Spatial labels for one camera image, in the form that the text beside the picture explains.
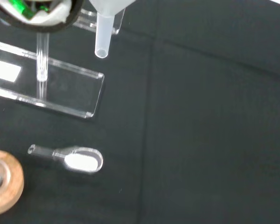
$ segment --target clear plastic holder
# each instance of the clear plastic holder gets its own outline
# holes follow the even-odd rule
[[[74,26],[95,32],[96,15],[82,9]],[[115,16],[112,34],[123,16],[124,10]],[[37,34],[36,53],[0,42],[0,97],[86,119],[95,113],[103,82],[102,73],[50,58],[49,34]]]

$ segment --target black fabric surface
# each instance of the black fabric surface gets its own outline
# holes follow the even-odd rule
[[[0,224],[280,224],[279,5],[138,0],[108,59],[94,40],[50,39],[52,57],[105,74],[94,119],[0,98],[0,149],[25,175]],[[35,34],[1,24],[0,41],[35,50]],[[105,165],[71,173],[31,144],[94,147]]]

